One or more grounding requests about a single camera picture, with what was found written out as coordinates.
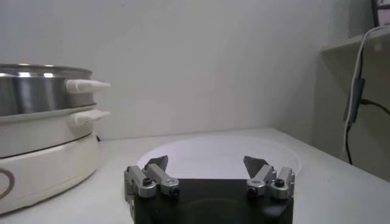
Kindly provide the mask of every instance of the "gray metal bracket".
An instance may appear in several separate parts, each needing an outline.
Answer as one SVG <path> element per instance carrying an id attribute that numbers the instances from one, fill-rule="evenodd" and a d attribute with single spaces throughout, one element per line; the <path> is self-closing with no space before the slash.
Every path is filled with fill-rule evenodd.
<path id="1" fill-rule="evenodd" d="M 275 178 L 274 168 L 270 165 L 263 165 L 253 178 L 246 181 L 248 196 L 255 198 L 264 195 L 267 186 L 270 186 Z"/>
<path id="2" fill-rule="evenodd" d="M 129 166 L 124 172 L 126 200 L 128 196 L 138 194 L 143 198 L 156 195 L 156 183 L 148 178 L 138 166 Z"/>
<path id="3" fill-rule="evenodd" d="M 287 199 L 294 195 L 295 174 L 291 168 L 283 167 L 278 178 L 271 184 L 271 195 L 277 199 Z"/>
<path id="4" fill-rule="evenodd" d="M 170 177 L 164 170 L 162 170 L 156 164 L 149 164 L 145 167 L 145 174 L 150 179 L 154 180 L 157 184 L 160 185 L 160 190 L 162 194 L 178 197 L 180 194 L 179 180 L 176 178 Z"/>

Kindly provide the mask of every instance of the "cable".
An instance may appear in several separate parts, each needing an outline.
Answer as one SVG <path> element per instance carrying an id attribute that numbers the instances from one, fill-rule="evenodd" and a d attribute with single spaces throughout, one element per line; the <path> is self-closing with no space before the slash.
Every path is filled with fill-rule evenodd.
<path id="1" fill-rule="evenodd" d="M 373 105 L 373 106 L 376 106 L 376 107 L 379 107 L 381 108 L 383 111 L 385 111 L 388 115 L 390 115 L 390 110 L 387 109 L 386 107 L 384 107 L 383 105 L 379 104 L 379 103 L 376 103 L 374 101 L 371 101 L 369 99 L 361 99 L 360 100 L 360 103 L 362 105 Z"/>
<path id="2" fill-rule="evenodd" d="M 346 145 L 347 145 L 347 130 L 348 130 L 348 127 L 350 125 L 352 125 L 352 123 L 350 122 L 350 118 L 351 118 L 351 110 L 352 110 L 352 99 L 354 99 L 354 82 L 355 80 L 358 78 L 358 72 L 360 71 L 359 67 L 361 66 L 361 57 L 362 57 L 362 54 L 363 54 L 363 47 L 364 47 L 364 44 L 366 42 L 366 39 L 368 37 L 368 35 L 372 32 L 375 32 L 377 30 L 382 30 L 382 29 L 386 29 L 386 28 L 390 28 L 390 26 L 380 26 L 380 27 L 375 27 L 371 30 L 368 30 L 362 37 L 361 39 L 361 43 L 360 43 L 360 47 L 359 47 L 359 51 L 358 51 L 358 54 L 356 56 L 356 63 L 355 63 L 355 70 L 353 72 L 353 76 L 352 76 L 352 80 L 351 80 L 351 89 L 350 89 L 350 94 L 349 94 L 349 101 L 348 101 L 348 112 L 347 112 L 347 120 L 346 120 L 346 124 L 344 126 L 344 139 L 343 139 L 343 143 L 342 143 L 342 150 L 340 151 L 340 155 L 339 155 L 339 158 L 342 159 L 344 157 L 344 153 L 345 151 L 347 150 L 346 148 Z"/>
<path id="3" fill-rule="evenodd" d="M 346 149 L 347 149 L 347 155 L 348 155 L 348 162 L 349 164 L 352 164 L 352 157 L 351 157 L 351 152 L 349 150 L 349 143 L 348 143 L 348 136 L 349 136 L 349 131 L 351 130 L 352 125 L 348 125 L 347 128 L 347 134 L 346 134 Z"/>

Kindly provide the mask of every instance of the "white wall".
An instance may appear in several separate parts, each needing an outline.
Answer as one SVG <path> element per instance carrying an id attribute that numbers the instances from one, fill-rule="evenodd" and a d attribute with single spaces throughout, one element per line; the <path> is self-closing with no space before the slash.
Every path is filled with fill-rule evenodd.
<path id="1" fill-rule="evenodd" d="M 310 142 L 319 46 L 364 0 L 3 0 L 0 62 L 93 70 L 104 139 L 260 126 Z"/>

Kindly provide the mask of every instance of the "white appliance base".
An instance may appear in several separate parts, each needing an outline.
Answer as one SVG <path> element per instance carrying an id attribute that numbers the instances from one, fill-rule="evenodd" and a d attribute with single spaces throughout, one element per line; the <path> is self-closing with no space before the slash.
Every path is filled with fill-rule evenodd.
<path id="1" fill-rule="evenodd" d="M 61 193 L 89 177 L 99 164 L 95 135 L 25 155 L 0 159 L 0 169 L 15 179 L 12 190 L 0 199 L 0 214 Z M 0 172 L 0 195 L 10 180 Z"/>

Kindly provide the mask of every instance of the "metal rim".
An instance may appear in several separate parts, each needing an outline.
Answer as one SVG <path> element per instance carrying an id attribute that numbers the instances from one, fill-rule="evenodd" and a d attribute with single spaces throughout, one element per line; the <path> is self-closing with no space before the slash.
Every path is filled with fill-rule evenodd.
<path id="1" fill-rule="evenodd" d="M 92 71 L 84 68 L 74 68 L 54 65 L 31 64 L 0 64 L 0 77 L 83 77 L 89 78 Z"/>

